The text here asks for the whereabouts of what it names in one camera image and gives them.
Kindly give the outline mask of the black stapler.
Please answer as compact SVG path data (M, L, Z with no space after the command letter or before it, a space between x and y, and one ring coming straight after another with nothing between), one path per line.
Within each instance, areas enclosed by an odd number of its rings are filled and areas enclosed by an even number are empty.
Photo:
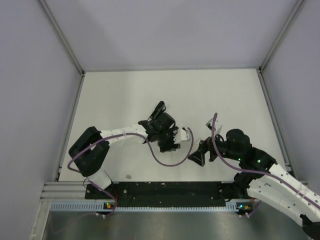
M154 111L151 113L151 115L149 116L149 118L147 119L148 122L156 119L158 117L158 115L164 113L166 111L166 104L164 101L160 101Z

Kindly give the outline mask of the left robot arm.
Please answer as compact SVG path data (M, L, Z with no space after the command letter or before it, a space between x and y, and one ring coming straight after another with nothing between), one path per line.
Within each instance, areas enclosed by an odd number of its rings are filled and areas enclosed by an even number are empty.
M100 131L87 128L68 151L74 159L77 171L96 186L102 198L109 198L114 191L112 180L102 169L109 150L124 146L157 142L160 152L180 148L188 133L176 126L175 120L166 112L159 116L141 120L129 127Z

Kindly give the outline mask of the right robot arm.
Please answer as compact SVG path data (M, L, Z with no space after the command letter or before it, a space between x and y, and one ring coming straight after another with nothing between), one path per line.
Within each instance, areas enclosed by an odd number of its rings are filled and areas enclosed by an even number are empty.
M320 238L320 196L287 172L271 155L254 147L240 129L232 129L226 137L216 134L201 140L189 160L201 167L205 154L213 162L220 158L235 160L233 192L239 198L254 198L277 209L294 220L311 239Z

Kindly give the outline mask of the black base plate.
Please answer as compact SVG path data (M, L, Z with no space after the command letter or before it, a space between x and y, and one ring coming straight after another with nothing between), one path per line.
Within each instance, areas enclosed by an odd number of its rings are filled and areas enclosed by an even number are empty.
M120 208L224 207L238 199L231 183L220 181L167 181L112 183L105 189Z

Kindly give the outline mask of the aluminium frame rail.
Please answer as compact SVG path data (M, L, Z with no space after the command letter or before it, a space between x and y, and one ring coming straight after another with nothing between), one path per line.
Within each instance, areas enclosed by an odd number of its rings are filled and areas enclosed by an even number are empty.
M69 44L65 34L63 33L61 27L59 26L59 24L54 16L52 10L50 9L50 6L48 5L47 1L46 0L37 0L36 2L39 4L45 17L49 21L49 23L54 31L54 34L56 35L57 39L59 40L63 50L65 51L66 55L69 58L69 60L71 61L71 63L73 64L73 66L75 67L75 69L77 70L79 75L84 76L85 71L82 68L80 62L78 61L74 51L72 50L71 45Z

